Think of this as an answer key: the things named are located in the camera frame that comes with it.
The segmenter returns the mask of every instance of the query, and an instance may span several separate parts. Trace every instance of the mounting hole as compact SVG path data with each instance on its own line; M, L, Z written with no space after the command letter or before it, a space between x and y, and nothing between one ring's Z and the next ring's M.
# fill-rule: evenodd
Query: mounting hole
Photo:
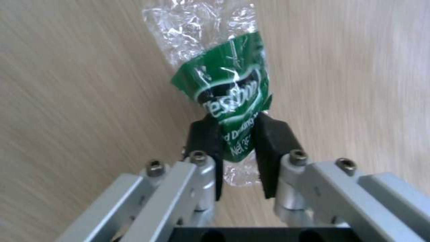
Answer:
M292 150L292 153L297 156L306 156L306 153L301 149L294 149Z
M202 235L200 242L225 242L225 237L218 230L208 230Z
M180 218L178 219L178 221L176 222L176 224L177 224L177 225L179 225L179 226L184 225L184 219L183 219L182 217L180 217Z
M352 160L350 160L350 159L341 158L341 159L339 159L339 161L341 162L341 164L344 167L347 167L347 168L355 167L355 163Z
M299 242L324 242L321 235L319 235L317 232L313 230L304 230L300 232L300 235L298 236Z
M151 166L159 166L160 165L160 161L158 161L158 160L153 160L153 161L151 161Z

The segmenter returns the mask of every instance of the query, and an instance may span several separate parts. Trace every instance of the black rubber pad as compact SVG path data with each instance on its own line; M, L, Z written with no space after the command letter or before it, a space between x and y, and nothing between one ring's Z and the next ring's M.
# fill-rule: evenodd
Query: black rubber pad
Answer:
M222 134L218 121L209 114L190 125L184 158L195 150L202 150L215 160L215 197L218 201L221 197L223 181Z
M282 156L302 147L286 122L272 119L264 113L259 113L255 119L252 138L264 196L269 199L276 196Z

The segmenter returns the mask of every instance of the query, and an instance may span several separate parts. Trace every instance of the metal linkage arm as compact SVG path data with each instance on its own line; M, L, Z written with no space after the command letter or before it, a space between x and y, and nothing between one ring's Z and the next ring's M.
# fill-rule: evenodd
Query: metal linkage arm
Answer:
M297 219L301 213L299 218L307 222L303 225L309 226L309 220L303 218L305 209L311 208L313 226L344 221L363 241L424 241L428 236L422 233L430 227L430 210L424 205L430 204L428 198L417 196L414 190L395 191L386 175L361 177L351 160L306 165L297 162L297 152L293 150L281 160L275 212L283 220L288 221L284 216L292 214ZM397 188L404 183L396 182ZM409 202L405 196L399 199L405 193L414 194L415 201Z

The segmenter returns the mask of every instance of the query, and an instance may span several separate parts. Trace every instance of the printed brand logo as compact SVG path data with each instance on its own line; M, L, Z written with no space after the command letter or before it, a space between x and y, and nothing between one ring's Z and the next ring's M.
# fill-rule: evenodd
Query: printed brand logo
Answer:
M235 112L239 107L255 99L258 93L260 75L257 69L252 69L239 81L210 87L203 91L198 100L213 117Z

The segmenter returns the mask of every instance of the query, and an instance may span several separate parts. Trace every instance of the cylindrical pivot joint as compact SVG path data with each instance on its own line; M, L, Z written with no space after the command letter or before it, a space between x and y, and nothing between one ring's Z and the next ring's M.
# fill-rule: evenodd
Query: cylindrical pivot joint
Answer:
M196 164L202 180L203 192L196 211L212 208L215 203L215 161L204 151L196 150L190 153L185 162Z

